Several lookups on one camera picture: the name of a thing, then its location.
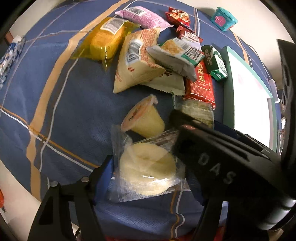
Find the red milk biscuit packet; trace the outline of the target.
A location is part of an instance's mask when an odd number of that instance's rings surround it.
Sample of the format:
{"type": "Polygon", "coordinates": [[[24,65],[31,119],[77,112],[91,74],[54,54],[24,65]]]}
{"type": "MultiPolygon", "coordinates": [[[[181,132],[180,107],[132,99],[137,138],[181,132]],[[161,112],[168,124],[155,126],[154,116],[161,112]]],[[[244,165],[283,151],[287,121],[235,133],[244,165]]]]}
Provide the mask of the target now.
{"type": "Polygon", "coordinates": [[[179,39],[187,38],[195,42],[199,42],[199,43],[203,42],[202,38],[200,38],[199,36],[197,36],[196,34],[192,33],[191,31],[189,31],[188,29],[182,26],[177,27],[176,34],[179,39]]]}

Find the white box green rim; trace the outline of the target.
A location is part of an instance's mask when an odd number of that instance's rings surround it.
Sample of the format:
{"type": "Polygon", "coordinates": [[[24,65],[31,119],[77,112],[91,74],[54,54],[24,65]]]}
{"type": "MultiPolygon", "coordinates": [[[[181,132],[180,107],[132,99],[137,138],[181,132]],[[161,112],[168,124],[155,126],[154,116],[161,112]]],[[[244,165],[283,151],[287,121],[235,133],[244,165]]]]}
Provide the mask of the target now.
{"type": "Polygon", "coordinates": [[[223,123],[278,150],[273,96],[258,74],[229,46],[221,50],[228,78],[224,81],[223,123]]]}

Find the blue white tissue pack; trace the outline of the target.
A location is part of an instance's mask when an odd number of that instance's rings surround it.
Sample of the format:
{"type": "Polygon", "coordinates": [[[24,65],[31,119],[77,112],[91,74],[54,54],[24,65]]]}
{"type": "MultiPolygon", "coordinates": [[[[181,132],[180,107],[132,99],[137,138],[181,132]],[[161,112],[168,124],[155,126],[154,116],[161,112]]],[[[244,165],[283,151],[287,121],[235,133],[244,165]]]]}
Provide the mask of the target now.
{"type": "Polygon", "coordinates": [[[11,66],[17,61],[24,45],[24,38],[16,36],[1,58],[1,88],[3,87],[11,66]]]}

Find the cream triangular snack bag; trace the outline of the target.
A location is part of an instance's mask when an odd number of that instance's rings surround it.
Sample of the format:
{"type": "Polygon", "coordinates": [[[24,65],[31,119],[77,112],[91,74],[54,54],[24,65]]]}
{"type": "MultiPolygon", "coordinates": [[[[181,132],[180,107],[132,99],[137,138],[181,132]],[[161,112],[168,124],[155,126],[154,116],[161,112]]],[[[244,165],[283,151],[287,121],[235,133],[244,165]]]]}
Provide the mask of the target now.
{"type": "Polygon", "coordinates": [[[148,54],[147,47],[157,44],[160,28],[131,33],[123,42],[114,78],[114,93],[148,82],[165,73],[166,69],[148,54]]]}

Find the white green cracker packet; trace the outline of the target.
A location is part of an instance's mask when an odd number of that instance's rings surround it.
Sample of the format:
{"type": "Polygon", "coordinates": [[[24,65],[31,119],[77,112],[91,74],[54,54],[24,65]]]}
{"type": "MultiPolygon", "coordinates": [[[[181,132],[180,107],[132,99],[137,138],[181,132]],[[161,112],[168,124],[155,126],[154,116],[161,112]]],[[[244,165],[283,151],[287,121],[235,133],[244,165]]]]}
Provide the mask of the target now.
{"type": "Polygon", "coordinates": [[[203,60],[204,54],[189,42],[173,38],[165,41],[161,46],[147,47],[147,52],[157,64],[193,82],[198,79],[195,68],[203,60]]]}

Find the yellow cake packet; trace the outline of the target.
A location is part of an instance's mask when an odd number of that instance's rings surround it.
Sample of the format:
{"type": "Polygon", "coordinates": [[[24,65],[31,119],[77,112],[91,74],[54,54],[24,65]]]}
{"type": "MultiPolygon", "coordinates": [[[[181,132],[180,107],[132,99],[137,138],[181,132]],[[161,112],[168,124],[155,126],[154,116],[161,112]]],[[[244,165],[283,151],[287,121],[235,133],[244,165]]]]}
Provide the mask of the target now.
{"type": "Polygon", "coordinates": [[[107,17],[87,34],[71,59],[91,59],[107,69],[125,37],[139,27],[139,24],[126,19],[107,17]]]}

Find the yellow jelly cup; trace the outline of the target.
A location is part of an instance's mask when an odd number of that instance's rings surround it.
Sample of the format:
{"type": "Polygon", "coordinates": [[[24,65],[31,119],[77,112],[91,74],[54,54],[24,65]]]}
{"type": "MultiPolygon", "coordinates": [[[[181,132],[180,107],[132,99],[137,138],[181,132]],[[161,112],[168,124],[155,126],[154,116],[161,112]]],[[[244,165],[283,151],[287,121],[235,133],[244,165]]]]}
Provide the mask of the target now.
{"type": "Polygon", "coordinates": [[[123,132],[133,131],[145,138],[163,133],[165,123],[155,107],[156,104],[158,99],[153,94],[142,99],[126,115],[120,129],[123,132]]]}

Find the clear sandwich cake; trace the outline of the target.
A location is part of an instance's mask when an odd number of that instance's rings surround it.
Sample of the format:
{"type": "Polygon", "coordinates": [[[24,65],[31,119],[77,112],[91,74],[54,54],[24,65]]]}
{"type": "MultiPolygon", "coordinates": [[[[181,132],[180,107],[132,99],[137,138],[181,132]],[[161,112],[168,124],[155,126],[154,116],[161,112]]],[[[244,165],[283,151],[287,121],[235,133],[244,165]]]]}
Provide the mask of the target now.
{"type": "Polygon", "coordinates": [[[200,123],[214,128],[214,113],[210,103],[194,99],[184,99],[172,94],[174,109],[192,117],[200,123]]]}

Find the green milk carton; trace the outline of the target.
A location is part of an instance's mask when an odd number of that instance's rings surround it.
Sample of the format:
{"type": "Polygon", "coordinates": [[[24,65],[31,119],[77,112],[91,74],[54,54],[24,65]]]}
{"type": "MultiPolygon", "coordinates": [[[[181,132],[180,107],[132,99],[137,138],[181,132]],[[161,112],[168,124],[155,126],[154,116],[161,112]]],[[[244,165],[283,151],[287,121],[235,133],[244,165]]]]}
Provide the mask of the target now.
{"type": "Polygon", "coordinates": [[[210,45],[203,45],[201,49],[205,54],[204,62],[208,73],[217,81],[226,79],[228,73],[221,54],[210,45]]]}

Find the red gold snack bar packet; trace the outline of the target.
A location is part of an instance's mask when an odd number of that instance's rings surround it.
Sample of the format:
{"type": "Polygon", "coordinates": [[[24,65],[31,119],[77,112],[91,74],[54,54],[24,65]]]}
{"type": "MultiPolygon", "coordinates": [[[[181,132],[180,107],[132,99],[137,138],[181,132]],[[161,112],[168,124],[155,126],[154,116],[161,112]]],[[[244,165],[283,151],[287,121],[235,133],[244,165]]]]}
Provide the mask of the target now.
{"type": "Polygon", "coordinates": [[[199,100],[211,104],[212,109],[216,108],[215,96],[211,75],[207,72],[206,65],[202,60],[196,67],[197,80],[193,82],[186,79],[186,90],[184,98],[199,100]]]}

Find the red chips bag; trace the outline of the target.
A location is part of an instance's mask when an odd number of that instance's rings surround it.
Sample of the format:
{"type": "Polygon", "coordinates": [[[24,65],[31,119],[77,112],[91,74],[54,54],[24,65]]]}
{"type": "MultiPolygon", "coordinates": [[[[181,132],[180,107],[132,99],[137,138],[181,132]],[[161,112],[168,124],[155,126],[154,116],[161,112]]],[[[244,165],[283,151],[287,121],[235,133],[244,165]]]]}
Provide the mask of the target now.
{"type": "Polygon", "coordinates": [[[191,21],[188,13],[180,9],[168,8],[168,11],[165,12],[166,20],[175,26],[182,26],[191,30],[191,21]]]}

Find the pink snack packet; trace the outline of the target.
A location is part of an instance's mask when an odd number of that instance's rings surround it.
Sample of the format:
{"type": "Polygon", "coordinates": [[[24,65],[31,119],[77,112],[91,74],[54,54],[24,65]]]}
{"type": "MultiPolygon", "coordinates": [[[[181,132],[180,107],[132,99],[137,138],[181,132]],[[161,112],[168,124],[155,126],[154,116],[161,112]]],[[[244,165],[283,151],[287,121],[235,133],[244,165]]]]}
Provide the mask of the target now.
{"type": "Polygon", "coordinates": [[[144,29],[160,28],[160,31],[162,32],[165,29],[172,27],[172,25],[164,18],[142,6],[132,6],[116,11],[115,14],[121,18],[139,24],[144,29]]]}

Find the clear bag rice crackers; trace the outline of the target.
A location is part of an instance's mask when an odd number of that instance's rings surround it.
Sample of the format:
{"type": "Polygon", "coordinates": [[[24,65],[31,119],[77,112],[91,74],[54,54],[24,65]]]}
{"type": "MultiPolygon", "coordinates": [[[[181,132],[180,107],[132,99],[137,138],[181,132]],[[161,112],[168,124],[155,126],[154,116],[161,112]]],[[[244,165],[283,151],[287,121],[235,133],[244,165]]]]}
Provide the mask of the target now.
{"type": "Polygon", "coordinates": [[[111,128],[114,180],[108,198],[129,202],[188,191],[186,167],[173,154],[179,132],[162,134],[134,142],[118,125],[111,128]]]}

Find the teal pink toy box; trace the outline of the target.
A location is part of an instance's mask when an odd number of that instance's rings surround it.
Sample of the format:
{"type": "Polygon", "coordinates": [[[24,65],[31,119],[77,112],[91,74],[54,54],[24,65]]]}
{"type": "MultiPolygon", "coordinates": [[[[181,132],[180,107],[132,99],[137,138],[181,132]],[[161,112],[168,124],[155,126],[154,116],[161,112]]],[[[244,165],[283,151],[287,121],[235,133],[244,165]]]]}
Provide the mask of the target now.
{"type": "Polygon", "coordinates": [[[226,32],[238,23],[238,20],[224,8],[218,7],[210,21],[221,31],[226,32]]]}

